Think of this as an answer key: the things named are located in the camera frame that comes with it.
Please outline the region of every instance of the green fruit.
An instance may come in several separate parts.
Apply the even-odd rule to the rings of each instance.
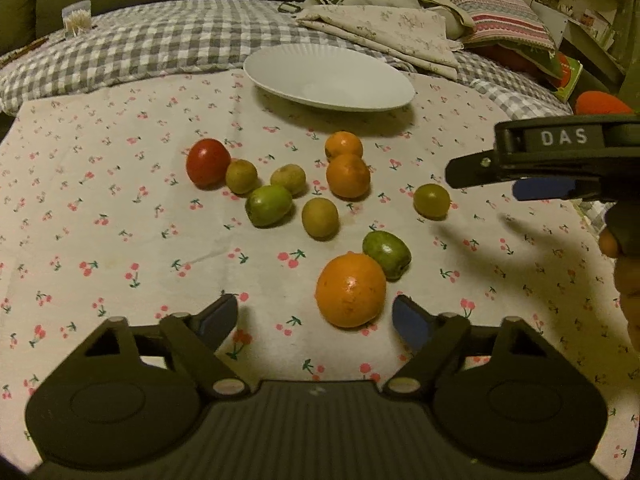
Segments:
[[[291,193],[282,186],[254,189],[244,203],[244,210],[256,227],[267,227],[282,220],[293,206]]]
[[[244,195],[258,184],[258,170],[248,160],[234,160],[226,168],[226,186],[236,195]]]
[[[288,189],[293,196],[299,195],[306,189],[305,170],[297,164],[287,164],[273,172],[271,184]]]
[[[312,238],[323,239],[335,235],[340,228],[337,207],[327,198],[312,198],[302,208],[302,226]]]
[[[450,204],[449,193],[438,184],[424,184],[414,192],[414,208],[427,218],[444,218],[449,211]]]
[[[411,263],[409,247],[386,231],[372,231],[365,236],[362,252],[378,262],[389,281],[398,280]]]

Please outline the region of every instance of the cherry print tablecloth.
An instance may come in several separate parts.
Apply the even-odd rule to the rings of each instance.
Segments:
[[[606,397],[609,425],[594,464],[623,478],[640,367],[611,262],[570,203],[518,203],[510,184],[452,190],[446,221],[419,217],[413,190],[443,183],[451,157],[491,146],[492,126],[507,117],[471,89],[408,77],[414,102],[380,114],[289,103],[258,91],[242,71],[25,104],[0,147],[0,451],[23,469],[39,462],[25,403],[105,317],[150,324],[198,312],[224,290],[238,295],[241,314],[218,354],[253,386],[264,378],[382,384],[411,358],[390,322],[402,291],[430,312],[477,324],[526,319]],[[340,129],[364,142],[372,192],[363,202],[334,198],[324,180],[324,140]],[[228,189],[195,189],[184,161],[201,137],[252,161],[263,180],[283,164],[305,168],[310,189],[298,211],[313,196],[334,200],[340,233],[316,242],[299,215],[258,230]],[[316,309],[316,278],[375,229],[399,235],[414,260],[389,285],[383,315],[342,332]]]

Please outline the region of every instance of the hand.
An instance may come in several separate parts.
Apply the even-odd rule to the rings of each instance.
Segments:
[[[600,235],[600,250],[609,258],[616,258],[613,279],[620,293],[620,309],[625,315],[631,344],[640,352],[640,258],[620,255],[618,242],[609,229]]]

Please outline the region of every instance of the clear plastic container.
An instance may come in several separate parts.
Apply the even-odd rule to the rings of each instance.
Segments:
[[[62,9],[62,23],[67,38],[91,30],[91,0],[76,2]]]

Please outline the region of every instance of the orange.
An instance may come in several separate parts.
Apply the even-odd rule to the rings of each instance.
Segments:
[[[326,168],[326,182],[335,196],[359,198],[369,191],[371,174],[359,156],[346,153],[329,162]]]
[[[385,306],[386,278],[376,260],[346,253],[331,260],[316,283],[320,314],[334,326],[354,328],[371,321]]]
[[[324,154],[328,160],[345,153],[362,157],[362,152],[362,142],[351,132],[335,132],[324,143]]]

